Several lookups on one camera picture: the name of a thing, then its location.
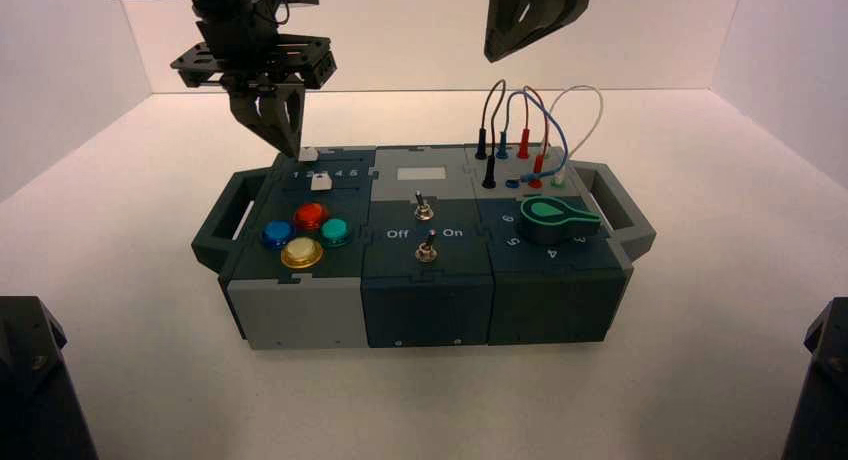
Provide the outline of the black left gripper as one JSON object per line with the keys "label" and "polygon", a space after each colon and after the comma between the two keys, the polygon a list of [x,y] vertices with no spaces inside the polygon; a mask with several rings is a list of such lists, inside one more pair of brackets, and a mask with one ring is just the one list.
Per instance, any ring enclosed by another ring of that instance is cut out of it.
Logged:
{"label": "black left gripper", "polygon": [[[279,9],[293,4],[317,5],[319,0],[192,0],[196,26],[203,41],[179,55],[170,67],[185,86],[197,88],[233,79],[241,88],[262,82],[300,81],[319,89],[337,65],[326,37],[284,34]],[[228,92],[234,118],[287,157],[301,148],[305,90],[279,85],[267,97],[255,90]]]}

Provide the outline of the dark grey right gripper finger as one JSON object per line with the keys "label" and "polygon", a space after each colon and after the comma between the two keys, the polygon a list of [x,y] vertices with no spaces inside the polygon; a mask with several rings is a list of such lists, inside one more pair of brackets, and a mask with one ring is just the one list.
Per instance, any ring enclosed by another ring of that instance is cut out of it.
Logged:
{"label": "dark grey right gripper finger", "polygon": [[532,38],[540,39],[576,21],[589,0],[532,0]]}
{"label": "dark grey right gripper finger", "polygon": [[550,0],[489,0],[484,55],[498,62],[549,34]]}

